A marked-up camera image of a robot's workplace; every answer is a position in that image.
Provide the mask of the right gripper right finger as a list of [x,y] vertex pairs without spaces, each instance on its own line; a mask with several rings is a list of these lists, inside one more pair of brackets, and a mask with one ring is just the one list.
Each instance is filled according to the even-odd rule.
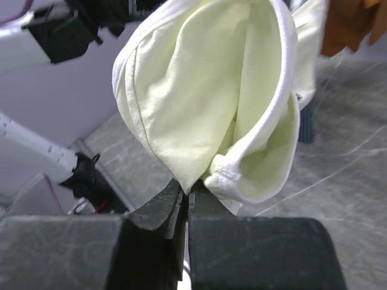
[[201,182],[188,198],[193,289],[346,289],[319,221],[235,216]]

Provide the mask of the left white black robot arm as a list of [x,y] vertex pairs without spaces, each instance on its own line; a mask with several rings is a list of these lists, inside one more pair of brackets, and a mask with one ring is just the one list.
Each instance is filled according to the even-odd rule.
[[[1,2],[1,73],[23,70],[15,81],[19,105],[32,110],[35,118],[53,103],[68,97],[64,112],[51,122],[68,122],[69,111],[82,112],[67,77],[86,81],[78,69],[42,78],[37,68],[54,66],[83,56],[91,43],[102,44],[101,29],[119,37],[141,13],[135,1],[62,1],[32,9],[31,1]],[[1,115],[1,154],[31,164],[46,176],[49,185],[59,184],[87,199],[101,213],[123,213],[132,205],[97,170],[97,158],[89,158],[62,147],[7,115]]]

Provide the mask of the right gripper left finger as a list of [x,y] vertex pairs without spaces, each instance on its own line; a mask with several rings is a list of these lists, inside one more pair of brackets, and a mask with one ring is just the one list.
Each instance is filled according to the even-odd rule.
[[184,193],[175,180],[127,215],[1,221],[2,289],[176,289],[183,260]]

